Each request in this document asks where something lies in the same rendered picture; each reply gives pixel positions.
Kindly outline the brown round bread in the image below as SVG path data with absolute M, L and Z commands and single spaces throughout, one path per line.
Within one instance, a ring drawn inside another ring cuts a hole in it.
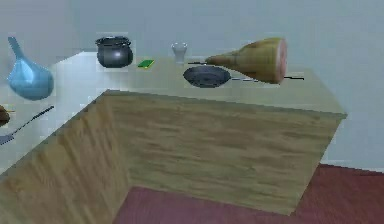
M 10 121 L 10 114 L 13 110 L 8 110 L 0 105 L 0 127 L 6 125 Z

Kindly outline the blue glass vase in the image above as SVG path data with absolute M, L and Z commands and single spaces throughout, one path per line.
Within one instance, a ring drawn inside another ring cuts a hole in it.
M 28 59 L 15 37 L 9 37 L 8 42 L 15 55 L 14 66 L 7 77 L 10 88 L 20 97 L 32 101 L 49 97 L 54 89 L 52 73 Z

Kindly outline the black handled spatula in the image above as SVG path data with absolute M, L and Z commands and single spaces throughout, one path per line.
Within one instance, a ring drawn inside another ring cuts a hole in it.
M 54 108 L 54 106 L 50 106 L 46 108 L 45 110 L 39 112 L 35 116 L 33 116 L 30 120 L 22 124 L 20 127 L 18 127 L 16 130 L 14 130 L 11 133 L 8 133 L 6 135 L 0 136 L 0 145 L 4 145 L 14 139 L 14 136 L 16 135 L 17 132 L 19 132 L 22 128 L 24 128 L 26 125 L 31 123 L 33 120 L 36 120 L 37 118 L 41 117 L 42 115 L 46 114 L 47 112 L 51 111 Z

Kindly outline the wooden kitchen counter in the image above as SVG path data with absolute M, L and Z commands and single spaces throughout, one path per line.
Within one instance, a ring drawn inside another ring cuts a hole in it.
M 52 73 L 42 101 L 0 87 L 9 132 L 54 106 L 0 146 L 0 224 L 112 224 L 135 185 L 288 214 L 345 118 L 300 67 L 203 89 L 169 57 L 107 69 L 83 52 Z

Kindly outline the black frying pan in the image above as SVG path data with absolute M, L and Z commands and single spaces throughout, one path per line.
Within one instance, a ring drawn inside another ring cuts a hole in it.
M 215 66 L 195 66 L 185 70 L 184 79 L 192 86 L 199 88 L 217 88 L 229 80 L 236 80 L 229 71 Z M 238 81 L 256 82 L 252 78 L 238 78 Z

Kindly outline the brown ham leg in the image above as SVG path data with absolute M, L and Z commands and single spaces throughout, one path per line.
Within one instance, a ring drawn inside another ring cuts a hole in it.
M 280 84 L 287 67 L 284 38 L 266 38 L 242 48 L 205 59 L 209 65 L 223 66 L 269 84 Z

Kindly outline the clear glass cup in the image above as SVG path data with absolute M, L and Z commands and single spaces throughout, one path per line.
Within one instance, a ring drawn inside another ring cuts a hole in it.
M 171 48 L 172 48 L 174 56 L 175 56 L 175 62 L 178 64 L 183 64 L 184 59 L 185 59 L 185 54 L 187 51 L 187 44 L 186 43 L 173 43 L 171 45 Z

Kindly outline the black round pot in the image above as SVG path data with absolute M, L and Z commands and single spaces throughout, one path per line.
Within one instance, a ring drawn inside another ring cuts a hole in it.
M 102 37 L 95 44 L 98 62 L 105 68 L 123 68 L 133 62 L 131 41 L 125 36 Z

